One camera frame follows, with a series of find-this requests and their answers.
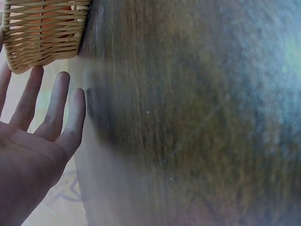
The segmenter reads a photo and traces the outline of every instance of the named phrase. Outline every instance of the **palm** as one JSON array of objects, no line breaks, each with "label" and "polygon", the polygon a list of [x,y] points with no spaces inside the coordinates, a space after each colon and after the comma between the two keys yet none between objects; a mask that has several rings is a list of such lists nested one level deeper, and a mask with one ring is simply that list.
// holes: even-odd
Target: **palm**
[{"label": "palm", "polygon": [[[44,122],[33,134],[27,133],[43,72],[42,67],[33,68],[11,121],[9,124],[0,122],[0,206],[7,206],[6,211],[20,215],[13,218],[1,210],[0,225],[2,218],[12,226],[22,223],[20,220],[24,220],[58,182],[81,143],[86,112],[81,89],[70,98],[69,118],[61,133],[70,80],[68,73],[60,73],[55,80]],[[10,69],[4,65],[0,73],[0,115],[10,77]]]}]

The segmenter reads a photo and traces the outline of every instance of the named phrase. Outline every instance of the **woven basket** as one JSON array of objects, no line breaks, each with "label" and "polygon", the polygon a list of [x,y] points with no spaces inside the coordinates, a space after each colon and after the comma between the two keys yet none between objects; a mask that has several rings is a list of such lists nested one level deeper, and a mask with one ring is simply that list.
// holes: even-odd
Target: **woven basket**
[{"label": "woven basket", "polygon": [[7,61],[21,74],[34,66],[73,58],[91,0],[5,0],[1,25]]}]

